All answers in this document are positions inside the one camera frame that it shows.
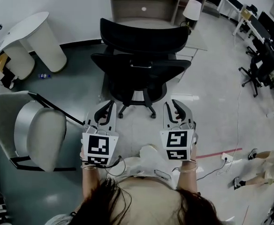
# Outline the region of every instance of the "black metal bar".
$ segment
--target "black metal bar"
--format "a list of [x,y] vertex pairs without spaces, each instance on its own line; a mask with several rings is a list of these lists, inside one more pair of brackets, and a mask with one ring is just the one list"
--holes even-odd
[[[27,170],[27,171],[38,171],[38,172],[44,172],[43,169],[40,167],[35,167],[35,166],[26,166],[26,165],[20,165],[18,162],[23,162],[23,161],[28,161],[30,160],[29,156],[26,157],[14,157],[11,158],[10,161],[11,163],[18,169],[18,170]],[[61,168],[55,168],[53,171],[54,172],[62,172],[62,171],[75,171],[75,167],[61,167]]]
[[73,116],[69,115],[67,112],[63,111],[62,109],[58,108],[56,105],[52,104],[50,101],[46,100],[44,97],[42,97],[41,95],[39,95],[38,93],[33,93],[33,92],[28,92],[28,94],[34,98],[35,100],[37,100],[40,104],[45,103],[49,106],[51,106],[53,109],[60,111],[61,113],[63,113],[66,117],[72,119],[73,121],[77,122],[78,124],[84,126],[84,122],[79,121],[78,119],[74,118]]

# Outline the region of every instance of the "person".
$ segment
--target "person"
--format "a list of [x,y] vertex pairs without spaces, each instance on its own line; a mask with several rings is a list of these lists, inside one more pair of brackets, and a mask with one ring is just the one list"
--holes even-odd
[[177,187],[153,145],[121,161],[102,182],[99,169],[83,163],[84,201],[71,215],[55,216],[46,225],[221,225],[214,205],[198,193],[196,150],[192,161],[182,162]]
[[240,177],[235,177],[233,180],[234,190],[243,186],[254,185],[268,182],[272,184],[274,182],[274,151],[264,151],[258,153],[257,149],[253,149],[248,155],[248,160],[264,159],[266,161],[266,169],[264,172],[259,173],[255,178],[247,181],[243,181]]

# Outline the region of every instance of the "chair backrest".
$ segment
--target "chair backrest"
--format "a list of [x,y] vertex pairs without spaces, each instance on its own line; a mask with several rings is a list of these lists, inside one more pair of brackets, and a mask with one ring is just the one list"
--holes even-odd
[[17,157],[14,144],[16,118],[31,100],[28,91],[0,94],[0,145],[9,159]]
[[124,26],[104,18],[100,20],[100,34],[104,43],[125,53],[176,53],[185,47],[188,33],[187,27],[143,29]]
[[131,54],[93,54],[92,60],[114,83],[133,90],[142,90],[151,85],[162,85],[188,67],[187,60],[140,60]]
[[265,40],[263,52],[260,54],[263,63],[257,71],[257,78],[260,82],[264,82],[268,75],[274,71],[274,52],[269,40]]

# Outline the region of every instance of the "red line on floor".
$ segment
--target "red line on floor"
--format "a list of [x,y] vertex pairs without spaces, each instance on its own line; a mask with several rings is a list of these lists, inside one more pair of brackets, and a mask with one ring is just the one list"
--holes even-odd
[[197,158],[213,157],[213,156],[221,155],[221,154],[223,154],[224,152],[225,152],[225,153],[229,153],[229,152],[234,152],[234,151],[235,151],[235,149],[232,149],[232,150],[227,150],[227,151],[223,151],[223,152],[217,152],[217,153],[212,153],[212,154],[197,156]]

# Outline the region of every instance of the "power outlet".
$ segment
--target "power outlet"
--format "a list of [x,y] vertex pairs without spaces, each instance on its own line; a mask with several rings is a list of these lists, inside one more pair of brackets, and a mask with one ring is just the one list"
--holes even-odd
[[233,162],[233,157],[232,157],[231,155],[227,154],[227,153],[223,153],[223,154],[221,155],[221,159],[222,159],[222,160],[225,160],[225,158],[227,158],[227,162],[228,162],[228,163]]

